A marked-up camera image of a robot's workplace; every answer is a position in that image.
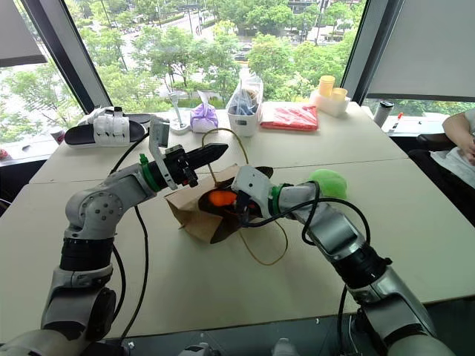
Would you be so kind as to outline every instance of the person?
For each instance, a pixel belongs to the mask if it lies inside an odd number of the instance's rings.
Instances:
[[[475,109],[448,117],[450,151],[413,150],[409,157],[475,227]]]

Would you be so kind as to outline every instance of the black chair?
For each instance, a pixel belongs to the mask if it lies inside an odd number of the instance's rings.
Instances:
[[[449,151],[456,146],[445,133],[418,135],[417,143],[419,143],[422,150],[428,151]]]

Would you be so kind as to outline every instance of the white container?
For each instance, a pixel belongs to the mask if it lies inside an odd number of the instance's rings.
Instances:
[[[262,103],[259,104],[258,110],[254,115],[234,115],[229,113],[229,124],[238,136],[251,137],[258,132],[259,121],[261,119]]]
[[[313,91],[309,101],[311,104],[314,104],[318,110],[324,111],[331,116],[340,116],[347,110],[350,100],[348,97],[345,97],[344,101],[333,100],[320,95],[318,91]]]

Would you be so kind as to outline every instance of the brown paper bag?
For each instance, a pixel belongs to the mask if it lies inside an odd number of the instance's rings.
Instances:
[[[234,179],[239,168],[238,165],[232,165],[214,175],[218,182],[225,182]],[[265,170],[268,177],[273,173],[271,168],[261,169]],[[200,210],[198,205],[200,198],[215,188],[212,177],[207,177],[200,180],[197,187],[190,188],[187,186],[165,196],[171,212],[182,224],[182,228],[205,243],[223,241],[240,228],[237,217],[225,219],[222,216]]]

